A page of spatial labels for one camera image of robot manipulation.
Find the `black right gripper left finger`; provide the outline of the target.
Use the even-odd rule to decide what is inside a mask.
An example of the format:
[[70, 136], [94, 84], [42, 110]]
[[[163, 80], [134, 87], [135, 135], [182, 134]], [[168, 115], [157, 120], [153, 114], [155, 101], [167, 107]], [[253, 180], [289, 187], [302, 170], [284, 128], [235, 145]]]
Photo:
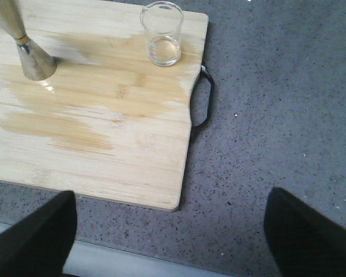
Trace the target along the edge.
[[60, 192], [0, 233], [0, 276], [65, 276], [76, 230], [75, 194]]

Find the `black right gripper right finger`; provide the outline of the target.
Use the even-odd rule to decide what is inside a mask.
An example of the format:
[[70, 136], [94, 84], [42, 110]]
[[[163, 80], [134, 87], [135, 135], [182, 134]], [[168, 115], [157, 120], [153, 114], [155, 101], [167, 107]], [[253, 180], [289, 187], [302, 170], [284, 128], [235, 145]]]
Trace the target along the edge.
[[282, 276], [346, 276], [346, 229], [283, 188], [269, 193], [264, 232]]

